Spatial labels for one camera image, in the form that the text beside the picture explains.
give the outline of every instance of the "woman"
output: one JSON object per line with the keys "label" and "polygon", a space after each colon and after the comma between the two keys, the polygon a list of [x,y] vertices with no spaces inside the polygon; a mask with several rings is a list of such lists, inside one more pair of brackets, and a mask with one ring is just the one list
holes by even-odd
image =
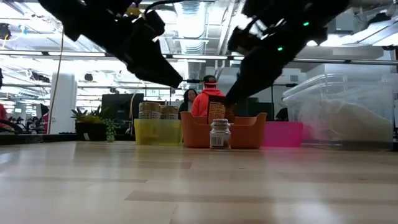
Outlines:
{"label": "woman", "polygon": [[178,118],[181,119],[181,112],[188,111],[191,113],[192,104],[195,98],[198,96],[198,93],[194,89],[189,89],[184,93],[184,102],[181,104],[180,109],[178,110]]}

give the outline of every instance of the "robotic arm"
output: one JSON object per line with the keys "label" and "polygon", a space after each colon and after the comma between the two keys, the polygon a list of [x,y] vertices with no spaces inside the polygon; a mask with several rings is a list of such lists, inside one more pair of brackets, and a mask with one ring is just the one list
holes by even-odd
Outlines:
{"label": "robotic arm", "polygon": [[[181,1],[158,1],[149,8]],[[126,13],[133,3],[140,2],[39,0],[62,21],[65,35],[72,40],[83,34],[124,62],[137,78],[177,88],[182,77],[163,58],[159,41],[152,41],[164,33],[163,20],[149,8],[142,17]],[[229,50],[245,58],[241,75],[226,95],[227,104],[271,86],[308,41],[320,44],[327,39],[326,25],[348,6],[349,0],[246,0],[243,14],[252,17],[252,22],[244,30],[235,28],[228,42]],[[267,26],[261,38],[249,33],[257,21]]]}

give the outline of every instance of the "table surface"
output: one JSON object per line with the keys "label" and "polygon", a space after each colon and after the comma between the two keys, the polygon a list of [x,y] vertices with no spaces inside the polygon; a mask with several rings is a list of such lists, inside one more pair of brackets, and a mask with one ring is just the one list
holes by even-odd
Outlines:
{"label": "table surface", "polygon": [[0,223],[398,223],[398,154],[1,146]]}

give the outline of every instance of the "glass jar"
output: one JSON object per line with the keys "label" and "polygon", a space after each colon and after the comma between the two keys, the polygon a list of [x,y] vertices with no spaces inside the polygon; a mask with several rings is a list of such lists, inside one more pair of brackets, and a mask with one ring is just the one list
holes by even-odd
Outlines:
{"label": "glass jar", "polygon": [[214,119],[210,131],[210,149],[231,149],[231,131],[227,119]]}

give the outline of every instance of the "ceiling duct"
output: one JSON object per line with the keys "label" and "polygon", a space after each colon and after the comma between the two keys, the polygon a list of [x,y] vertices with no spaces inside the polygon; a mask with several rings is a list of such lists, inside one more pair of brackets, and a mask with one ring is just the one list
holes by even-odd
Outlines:
{"label": "ceiling duct", "polygon": [[[205,42],[198,40],[205,35],[206,3],[199,1],[185,1],[176,5],[178,15],[178,36],[192,40],[181,40],[183,54],[197,55],[205,53]],[[188,62],[188,78],[201,79],[205,69],[201,63]]]}

